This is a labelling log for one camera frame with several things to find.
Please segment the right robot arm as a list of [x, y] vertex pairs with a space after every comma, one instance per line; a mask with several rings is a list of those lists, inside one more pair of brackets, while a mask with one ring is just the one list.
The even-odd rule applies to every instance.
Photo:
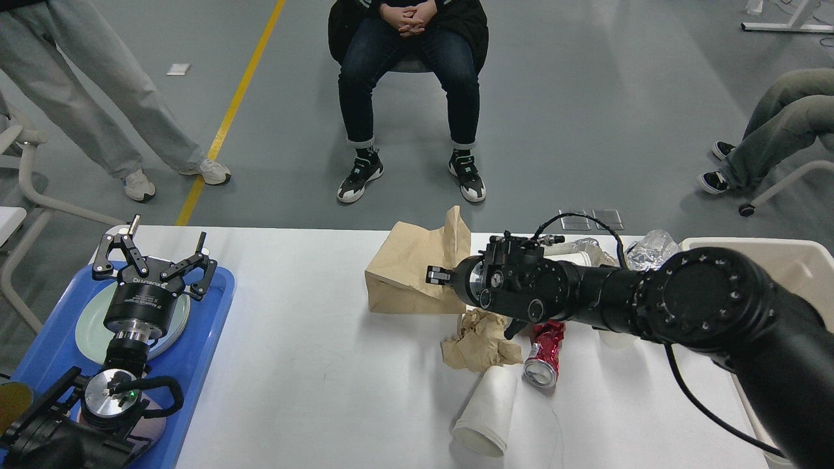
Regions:
[[453, 269], [430, 265], [469, 306], [525, 324], [570, 321], [683, 345], [738, 378], [753, 412], [798, 468], [833, 463], [833, 338], [805, 299], [727, 248], [676, 253], [658, 269], [546, 259], [538, 236], [492, 236]]

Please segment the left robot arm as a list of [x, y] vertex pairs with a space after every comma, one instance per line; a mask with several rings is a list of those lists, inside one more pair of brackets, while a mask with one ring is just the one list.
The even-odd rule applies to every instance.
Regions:
[[185, 403], [178, 380], [150, 375], [155, 339], [169, 332], [180, 299], [206, 296], [218, 263], [201, 233], [193, 255], [179, 262], [143, 255], [134, 243], [135, 216], [119, 234], [105, 234], [91, 267], [115, 291], [102, 325], [112, 334], [99, 371], [72, 366], [31, 404], [16, 403], [12, 386], [2, 418], [4, 468], [124, 468], [158, 437], [154, 426]]

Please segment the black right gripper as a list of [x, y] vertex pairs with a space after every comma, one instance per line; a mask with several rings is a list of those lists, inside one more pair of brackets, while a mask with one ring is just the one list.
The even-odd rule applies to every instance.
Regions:
[[580, 284], [579, 265], [546, 259], [542, 246], [509, 233], [493, 235], [477, 255], [453, 269], [428, 265], [425, 282], [451, 286], [469, 306], [512, 318], [504, 330], [513, 339], [530, 323], [566, 320]]

